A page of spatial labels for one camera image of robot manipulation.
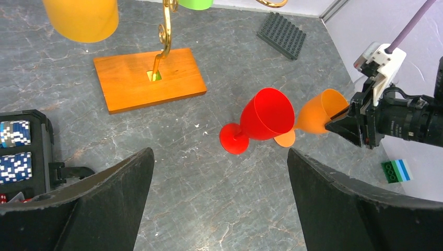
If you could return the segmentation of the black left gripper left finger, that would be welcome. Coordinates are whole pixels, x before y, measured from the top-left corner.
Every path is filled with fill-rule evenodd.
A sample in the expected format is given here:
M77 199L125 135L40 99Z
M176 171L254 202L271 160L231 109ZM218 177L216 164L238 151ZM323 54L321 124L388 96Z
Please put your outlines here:
M1 250L132 250L154 162L147 147L67 187L1 205Z

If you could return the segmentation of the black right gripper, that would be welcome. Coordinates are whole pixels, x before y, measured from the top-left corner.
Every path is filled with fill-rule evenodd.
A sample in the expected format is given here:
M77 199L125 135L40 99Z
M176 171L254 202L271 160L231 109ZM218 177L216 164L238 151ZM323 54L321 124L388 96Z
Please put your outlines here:
M377 106L369 91L357 92L325 128L355 146L373 149L385 136L442 147L442 87L434 95L407 95L387 88Z

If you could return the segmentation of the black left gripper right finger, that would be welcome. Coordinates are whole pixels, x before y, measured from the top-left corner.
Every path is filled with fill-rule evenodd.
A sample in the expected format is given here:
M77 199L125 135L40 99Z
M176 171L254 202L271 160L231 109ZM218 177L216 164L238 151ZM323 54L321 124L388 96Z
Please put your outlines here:
M308 250L442 250L442 203L388 191L290 149Z

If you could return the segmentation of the orange wine glass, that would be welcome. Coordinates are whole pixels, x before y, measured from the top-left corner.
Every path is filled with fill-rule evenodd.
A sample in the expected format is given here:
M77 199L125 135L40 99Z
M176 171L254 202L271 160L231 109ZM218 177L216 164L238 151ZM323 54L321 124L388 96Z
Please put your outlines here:
M307 133L323 134L328 130L325 125L332 117L348 107L347 99L335 89L326 89L309 100L300 110L295 124L288 132L276 136L274 141L282 147L290 147L295 143L295 130Z

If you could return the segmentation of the red wine glass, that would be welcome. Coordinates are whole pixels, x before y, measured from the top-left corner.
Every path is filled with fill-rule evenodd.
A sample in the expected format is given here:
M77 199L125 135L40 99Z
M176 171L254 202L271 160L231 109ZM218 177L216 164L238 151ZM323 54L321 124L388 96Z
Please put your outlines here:
M238 123L222 127L219 141L228 153L242 154L249 141L266 141L289 132L295 123L294 108L280 90L267 87L247 103Z

